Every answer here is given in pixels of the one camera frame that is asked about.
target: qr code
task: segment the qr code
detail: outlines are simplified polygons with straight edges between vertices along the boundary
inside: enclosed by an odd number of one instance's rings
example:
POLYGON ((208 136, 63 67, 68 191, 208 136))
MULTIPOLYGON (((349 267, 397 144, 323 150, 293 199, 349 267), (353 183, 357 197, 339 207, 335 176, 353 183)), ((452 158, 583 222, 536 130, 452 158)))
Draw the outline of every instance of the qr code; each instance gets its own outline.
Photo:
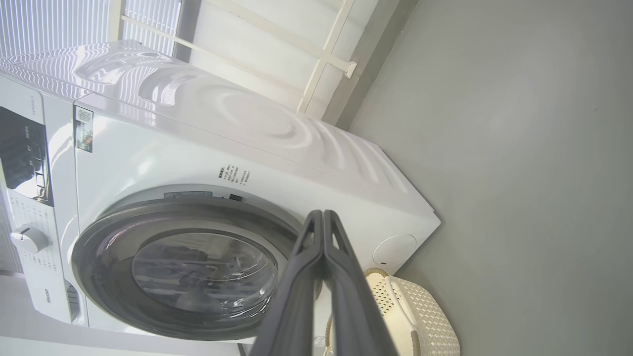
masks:
POLYGON ((84 124, 92 124, 93 112, 84 108, 77 107, 77 120, 84 124))

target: door glass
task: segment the door glass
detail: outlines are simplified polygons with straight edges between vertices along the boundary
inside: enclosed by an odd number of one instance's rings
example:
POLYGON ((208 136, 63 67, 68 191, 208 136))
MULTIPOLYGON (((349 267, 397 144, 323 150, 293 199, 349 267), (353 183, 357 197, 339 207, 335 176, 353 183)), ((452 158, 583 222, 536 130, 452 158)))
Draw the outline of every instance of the door glass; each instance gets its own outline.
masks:
POLYGON ((277 285, 273 257, 222 232, 171 235, 141 248, 132 274, 141 289, 172 307, 240 315, 261 308, 277 285))

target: white metal railing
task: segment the white metal railing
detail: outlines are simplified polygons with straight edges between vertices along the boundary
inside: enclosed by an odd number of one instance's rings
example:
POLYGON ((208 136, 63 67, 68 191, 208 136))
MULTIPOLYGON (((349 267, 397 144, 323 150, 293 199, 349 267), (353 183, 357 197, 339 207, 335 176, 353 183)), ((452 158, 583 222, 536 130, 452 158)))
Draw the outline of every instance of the white metal railing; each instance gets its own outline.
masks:
MULTIPOLYGON (((247 21, 251 25, 258 27, 260 30, 268 32, 269 34, 274 35, 275 37, 287 42, 288 44, 301 49, 309 54, 312 54, 317 58, 316 65, 312 74, 310 75, 310 79, 303 91, 303 95, 301 96, 301 100, 297 107, 297 111, 306 112, 308 109, 308 105, 312 96, 314 95, 315 89, 317 88, 317 84, 323 75, 323 71, 325 70, 325 66, 330 63, 333 67, 338 68, 343 71, 347 78, 352 76, 352 73, 356 69, 356 63, 353 61, 346 61, 332 54, 332 50, 334 49, 334 45, 336 41, 339 39, 339 35, 341 34, 341 30, 343 29, 343 25, 345 21, 347 21, 349 12, 351 11, 352 6, 354 5, 354 0, 342 0, 341 7, 339 8, 339 12, 334 20, 334 24, 330 30, 330 34, 325 41, 325 44, 322 48, 318 46, 314 46, 309 40, 302 38, 300 35, 294 34, 288 30, 284 30, 281 27, 277 26, 273 22, 263 18, 262 16, 257 15, 256 13, 238 5, 233 2, 233 0, 205 0, 206 2, 215 5, 225 11, 229 11, 232 14, 242 18, 244 21, 247 21)), ((125 0, 111 0, 110 1, 110 17, 108 23, 108 40, 109 41, 118 41, 121 39, 121 35, 123 33, 123 23, 129 22, 134 25, 140 26, 144 29, 150 30, 156 34, 162 35, 167 39, 170 39, 174 42, 180 43, 183 46, 187 46, 194 51, 199 51, 201 53, 207 54, 209 56, 213 56, 215 58, 220 58, 231 65, 244 70, 252 75, 255 75, 267 82, 270 82, 276 86, 282 87, 284 89, 290 89, 291 91, 297 91, 295 87, 292 87, 286 83, 283 83, 271 75, 266 73, 254 70, 252 68, 247 67, 246 65, 242 65, 240 63, 236 63, 233 60, 230 60, 220 54, 213 53, 205 48, 197 46, 189 41, 185 41, 179 37, 174 35, 170 35, 164 31, 156 29, 150 25, 147 25, 143 22, 135 20, 131 17, 124 15, 125 10, 125 0)))

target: sticker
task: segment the sticker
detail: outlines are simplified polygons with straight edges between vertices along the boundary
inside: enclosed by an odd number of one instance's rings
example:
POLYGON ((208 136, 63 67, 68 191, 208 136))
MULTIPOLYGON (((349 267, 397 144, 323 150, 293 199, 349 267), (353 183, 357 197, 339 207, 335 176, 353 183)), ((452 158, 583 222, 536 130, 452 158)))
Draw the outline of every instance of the sticker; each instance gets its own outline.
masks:
POLYGON ((92 153, 92 118, 90 110, 75 106, 75 147, 92 153))
POLYGON ((173 193, 165 193, 165 198, 183 198, 187 196, 213 196, 210 191, 177 191, 173 193))
POLYGON ((240 186, 245 186, 250 177, 250 170, 240 169, 234 165, 227 165, 226 167, 220 168, 220 173, 218 174, 218 178, 239 184, 240 186))

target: round glass door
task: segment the round glass door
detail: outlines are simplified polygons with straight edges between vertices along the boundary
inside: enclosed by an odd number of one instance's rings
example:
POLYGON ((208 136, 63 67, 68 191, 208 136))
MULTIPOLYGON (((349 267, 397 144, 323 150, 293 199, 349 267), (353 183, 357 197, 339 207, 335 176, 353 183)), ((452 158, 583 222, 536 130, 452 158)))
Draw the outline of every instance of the round glass door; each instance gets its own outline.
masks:
POLYGON ((298 232, 222 198, 121 207, 78 238, 73 271, 88 298, 138 329, 189 340, 256 336, 298 232))

